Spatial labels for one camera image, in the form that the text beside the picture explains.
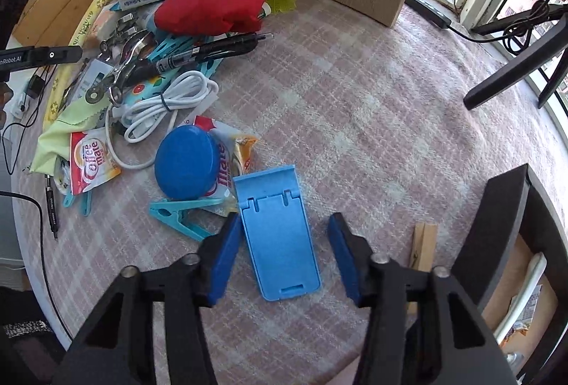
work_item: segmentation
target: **black tripod leg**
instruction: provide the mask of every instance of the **black tripod leg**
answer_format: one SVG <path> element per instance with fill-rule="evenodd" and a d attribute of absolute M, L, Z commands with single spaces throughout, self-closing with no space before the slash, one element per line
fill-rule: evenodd
<path fill-rule="evenodd" d="M 544 106 L 548 99 L 554 94 L 562 80 L 566 77 L 568 72 L 568 53 L 566 50 L 562 53 L 560 61 L 556 65 L 555 72 L 552 73 L 550 80 L 547 82 L 546 87 L 542 89 L 539 95 L 539 109 Z"/>
<path fill-rule="evenodd" d="M 538 41 L 505 66 L 494 72 L 485 81 L 472 88 L 464 97 L 464 105 L 468 110 L 484 104 L 499 95 L 510 86 L 542 66 L 568 45 L 568 13 L 544 34 Z"/>

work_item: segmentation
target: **coiled white usb cable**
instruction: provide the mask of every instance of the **coiled white usb cable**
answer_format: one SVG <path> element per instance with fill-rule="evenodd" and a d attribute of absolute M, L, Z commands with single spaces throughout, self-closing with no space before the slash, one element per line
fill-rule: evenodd
<path fill-rule="evenodd" d="M 155 97 L 139 101 L 129 108 L 115 108 L 112 105 L 104 117 L 104 129 L 106 131 L 109 151 L 116 163 L 123 169 L 140 170 L 154 164 L 155 156 L 143 164 L 130 165 L 121 161 L 116 155 L 110 134 L 110 113 L 113 117 L 120 117 L 120 122 L 126 127 L 124 139 L 128 143 L 138 143 L 148 138 L 166 114 L 171 113 L 170 122 L 166 133 L 174 128 L 179 110 L 197 108 L 198 114 L 203 113 L 215 100 L 219 93 L 216 82 L 208 79 L 202 72 L 187 71 L 180 74 L 172 81 L 170 86 Z"/>

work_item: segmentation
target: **plaid tablecloth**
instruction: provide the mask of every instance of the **plaid tablecloth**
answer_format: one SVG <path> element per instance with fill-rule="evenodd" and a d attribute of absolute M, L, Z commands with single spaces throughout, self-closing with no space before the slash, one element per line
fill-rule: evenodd
<path fill-rule="evenodd" d="M 243 245 L 225 297 L 202 311 L 203 322 L 220 384 L 322 384 L 359 353 L 368 314 L 345 296 L 325 233 L 332 212 L 404 264 L 414 224 L 438 223 L 435 263 L 450 266 L 487 180 L 525 162 L 565 224 L 568 156 L 524 83 L 468 112 L 462 98 L 500 64 L 407 7 L 387 29 L 330 0 L 298 0 L 296 11 L 267 18 L 264 30 L 274 39 L 221 64 L 220 99 L 207 114 L 260 138 L 255 169 L 296 165 L 322 287 L 266 302 Z M 21 172 L 39 130 L 26 133 L 13 187 L 43 204 L 43 176 Z M 160 137 L 134 147 L 117 142 L 118 151 L 144 161 Z M 161 197 L 147 169 L 96 188 L 88 218 L 58 198 L 60 239 L 46 234 L 47 274 L 72 333 L 123 266 L 160 268 L 197 248 L 148 216 L 149 202 Z M 17 210 L 28 271 L 41 280 L 37 211 Z M 222 222 L 206 212 L 195 219 L 210 229 Z M 161 309 L 157 373 L 167 383 Z"/>

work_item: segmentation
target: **screw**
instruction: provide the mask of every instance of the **screw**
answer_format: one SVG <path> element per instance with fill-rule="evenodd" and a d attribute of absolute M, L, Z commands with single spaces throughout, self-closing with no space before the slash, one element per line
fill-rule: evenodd
<path fill-rule="evenodd" d="M 200 262 L 200 257 L 197 254 L 187 254 L 181 258 L 184 265 L 197 265 Z"/>
<path fill-rule="evenodd" d="M 133 265 L 125 266 L 120 271 L 120 275 L 124 277 L 133 277 L 134 275 L 137 274 L 138 274 L 138 268 Z"/>
<path fill-rule="evenodd" d="M 384 265 L 390 261 L 388 254 L 386 252 L 375 252 L 371 255 L 371 261 L 378 263 L 379 265 Z"/>
<path fill-rule="evenodd" d="M 450 272 L 445 266 L 437 266 L 435 267 L 432 272 L 438 277 L 449 277 Z"/>

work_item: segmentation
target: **table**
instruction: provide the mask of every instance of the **table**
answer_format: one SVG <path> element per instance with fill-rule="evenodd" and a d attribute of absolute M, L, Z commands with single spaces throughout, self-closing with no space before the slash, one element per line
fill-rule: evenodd
<path fill-rule="evenodd" d="M 266 302 L 243 245 L 225 297 L 202 311 L 220 384 L 326 383 L 357 356 L 367 311 L 345 296 L 325 231 L 334 211 L 404 264 L 415 223 L 438 223 L 435 264 L 451 266 L 487 180 L 529 162 L 566 224 L 568 154 L 535 94 L 521 83 L 478 111 L 462 104 L 468 88 L 501 66 L 481 46 L 407 7 L 387 29 L 331 0 L 298 0 L 296 11 L 268 17 L 263 30 L 274 39 L 220 65 L 220 99 L 206 114 L 259 136 L 255 169 L 296 165 L 322 288 Z M 13 189 L 43 204 L 43 176 L 21 172 L 39 130 L 26 133 Z M 159 138 L 137 145 L 136 159 L 126 156 L 132 148 L 117 142 L 117 149 L 125 161 L 143 161 Z M 197 248 L 148 216 L 149 202 L 160 198 L 147 169 L 95 189 L 88 218 L 78 207 L 59 208 L 60 239 L 44 240 L 47 273 L 73 333 L 123 266 L 160 268 Z M 24 261 L 41 281 L 37 211 L 15 208 Z M 198 215 L 208 229 L 220 227 L 220 218 Z M 34 289 L 41 298 L 43 286 Z M 167 383 L 163 313 L 155 311 L 157 378 Z"/>

